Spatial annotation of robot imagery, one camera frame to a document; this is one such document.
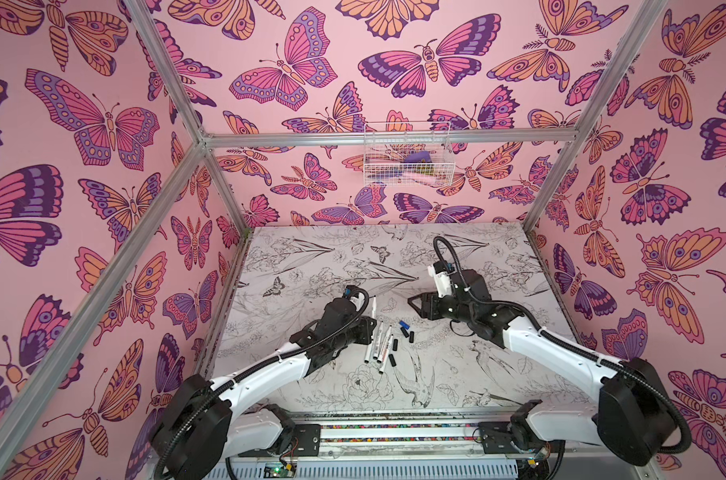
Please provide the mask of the aluminium frame left beam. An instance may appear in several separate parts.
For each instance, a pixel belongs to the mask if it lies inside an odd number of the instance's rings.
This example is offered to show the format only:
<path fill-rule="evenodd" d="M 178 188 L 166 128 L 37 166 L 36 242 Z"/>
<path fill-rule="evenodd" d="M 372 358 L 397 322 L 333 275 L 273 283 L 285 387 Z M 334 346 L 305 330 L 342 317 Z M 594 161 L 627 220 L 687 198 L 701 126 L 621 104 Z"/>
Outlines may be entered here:
<path fill-rule="evenodd" d="M 152 241 L 155 232 L 170 212 L 184 180 L 199 166 L 204 157 L 204 145 L 191 147 L 181 164 L 163 183 L 160 195 L 142 217 L 108 264 L 90 293 L 74 312 L 62 336 L 53 345 L 42 365 L 32 375 L 30 382 L 10 405 L 0 422 L 0 478 L 15 454 L 30 435 L 38 419 L 45 413 L 59 384 L 76 357 L 82 352 L 101 315 L 107 309 L 118 287 L 136 265 L 140 256 Z"/>

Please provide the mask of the green circuit board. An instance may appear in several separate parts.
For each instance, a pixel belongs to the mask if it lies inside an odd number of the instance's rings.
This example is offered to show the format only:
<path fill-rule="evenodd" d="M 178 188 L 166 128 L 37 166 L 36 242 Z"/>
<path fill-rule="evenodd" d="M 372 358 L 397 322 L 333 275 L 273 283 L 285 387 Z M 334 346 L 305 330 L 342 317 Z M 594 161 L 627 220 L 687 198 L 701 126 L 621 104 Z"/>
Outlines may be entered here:
<path fill-rule="evenodd" d="M 291 463 L 268 463 L 263 470 L 264 479 L 294 478 L 296 466 Z"/>

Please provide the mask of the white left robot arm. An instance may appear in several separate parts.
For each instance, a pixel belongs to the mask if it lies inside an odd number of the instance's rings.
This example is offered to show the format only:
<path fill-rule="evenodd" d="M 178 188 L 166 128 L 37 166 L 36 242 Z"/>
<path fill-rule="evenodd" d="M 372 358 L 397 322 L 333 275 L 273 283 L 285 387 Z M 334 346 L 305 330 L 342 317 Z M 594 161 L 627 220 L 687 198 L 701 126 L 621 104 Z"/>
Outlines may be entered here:
<path fill-rule="evenodd" d="M 274 353 L 239 371 L 184 380 L 150 431 L 158 456 L 155 479 L 201 479 L 216 464 L 252 450 L 281 454 L 293 421 L 275 406 L 252 412 L 258 401 L 335 360 L 348 346 L 373 340 L 368 292 L 350 285 L 326 304 L 320 318 L 294 333 Z"/>

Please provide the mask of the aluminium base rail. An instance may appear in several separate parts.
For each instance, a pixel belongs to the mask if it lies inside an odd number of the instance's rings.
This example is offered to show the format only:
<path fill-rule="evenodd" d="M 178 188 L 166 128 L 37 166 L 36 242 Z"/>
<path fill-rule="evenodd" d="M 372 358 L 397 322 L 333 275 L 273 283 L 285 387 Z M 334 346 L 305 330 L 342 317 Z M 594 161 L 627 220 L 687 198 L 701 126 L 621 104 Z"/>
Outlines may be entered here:
<path fill-rule="evenodd" d="M 295 430 L 281 454 L 224 460 L 229 479 L 264 479 L 268 463 L 291 463 L 282 479 L 552 479 L 560 442 L 515 446 L 506 412 L 310 414 L 290 416 Z"/>

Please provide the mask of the aluminium frame post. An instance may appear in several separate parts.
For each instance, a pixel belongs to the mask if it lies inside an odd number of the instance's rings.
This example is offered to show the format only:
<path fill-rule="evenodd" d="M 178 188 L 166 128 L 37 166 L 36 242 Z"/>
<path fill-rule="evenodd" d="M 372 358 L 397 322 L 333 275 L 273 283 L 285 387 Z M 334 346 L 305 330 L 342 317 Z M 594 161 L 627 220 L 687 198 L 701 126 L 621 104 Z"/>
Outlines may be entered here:
<path fill-rule="evenodd" d="M 203 162 L 209 170 L 214 185 L 219 191 L 232 222 L 241 234 L 244 235 L 249 231 L 249 228 L 246 226 L 238 209 L 235 196 L 230 190 L 228 181 L 224 177 L 224 172 L 212 153 L 208 135 L 188 98 L 181 77 L 171 60 L 165 42 L 157 30 L 155 20 L 147 8 L 146 2 L 127 0 L 125 5 L 130 12 L 137 33 L 142 38 L 159 75 L 163 79 L 169 98 L 177 107 L 178 115 L 192 139 L 192 146 L 196 149 L 193 157 L 198 162 Z"/>
<path fill-rule="evenodd" d="M 642 1 L 626 32 L 617 44 L 612 59 L 605 68 L 591 98 L 576 123 L 574 137 L 566 142 L 550 170 L 536 200 L 523 222 L 525 233 L 531 233 L 557 187 L 571 168 L 592 128 L 596 125 L 614 90 L 621 82 L 633 59 L 639 54 L 647 36 L 667 5 L 665 0 Z"/>

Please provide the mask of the aluminium frame crossbar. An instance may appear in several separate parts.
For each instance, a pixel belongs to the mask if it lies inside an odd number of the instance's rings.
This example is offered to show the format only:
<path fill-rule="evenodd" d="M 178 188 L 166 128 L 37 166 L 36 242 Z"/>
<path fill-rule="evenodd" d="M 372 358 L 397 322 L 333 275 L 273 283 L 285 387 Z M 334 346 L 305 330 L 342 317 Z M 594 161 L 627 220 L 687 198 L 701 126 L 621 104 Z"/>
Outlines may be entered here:
<path fill-rule="evenodd" d="M 350 146 L 375 144 L 421 144 L 421 143 L 504 143 L 534 141 L 571 141 L 577 136 L 575 128 L 536 129 L 476 129 L 458 131 L 403 131 L 403 132 L 348 132 L 316 134 L 246 134 L 210 135 L 205 138 L 209 148 L 234 147 L 310 147 Z"/>

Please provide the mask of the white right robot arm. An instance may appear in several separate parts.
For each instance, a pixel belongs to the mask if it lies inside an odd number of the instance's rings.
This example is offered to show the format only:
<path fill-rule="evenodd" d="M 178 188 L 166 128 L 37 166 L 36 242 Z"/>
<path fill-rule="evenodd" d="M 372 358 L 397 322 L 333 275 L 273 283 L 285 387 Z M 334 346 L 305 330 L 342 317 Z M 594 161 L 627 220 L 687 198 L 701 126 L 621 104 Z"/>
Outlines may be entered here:
<path fill-rule="evenodd" d="M 599 354 L 540 325 L 524 306 L 492 299 L 473 270 L 431 271 L 436 289 L 408 298 L 426 320 L 449 320 L 498 348 L 522 355 L 576 386 L 588 403 L 530 400 L 510 417 L 502 437 L 520 452 L 546 444 L 602 446 L 618 459 L 644 466 L 660 453 L 691 446 L 691 431 L 654 367 Z"/>

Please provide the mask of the aluminium frame right post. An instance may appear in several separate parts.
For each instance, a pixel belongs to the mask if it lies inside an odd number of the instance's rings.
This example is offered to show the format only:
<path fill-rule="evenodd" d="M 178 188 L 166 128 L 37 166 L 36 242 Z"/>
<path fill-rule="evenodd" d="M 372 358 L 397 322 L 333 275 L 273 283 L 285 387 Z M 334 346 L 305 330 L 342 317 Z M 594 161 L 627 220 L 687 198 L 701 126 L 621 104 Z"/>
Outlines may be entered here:
<path fill-rule="evenodd" d="M 617 44 L 612 59 L 605 68 L 591 98 L 576 123 L 574 137 L 566 142 L 550 170 L 536 200 L 523 222 L 525 233 L 531 233 L 557 187 L 571 168 L 592 128 L 596 125 L 614 90 L 621 82 L 633 59 L 639 54 L 647 36 L 667 5 L 665 0 L 642 1 L 626 32 Z"/>

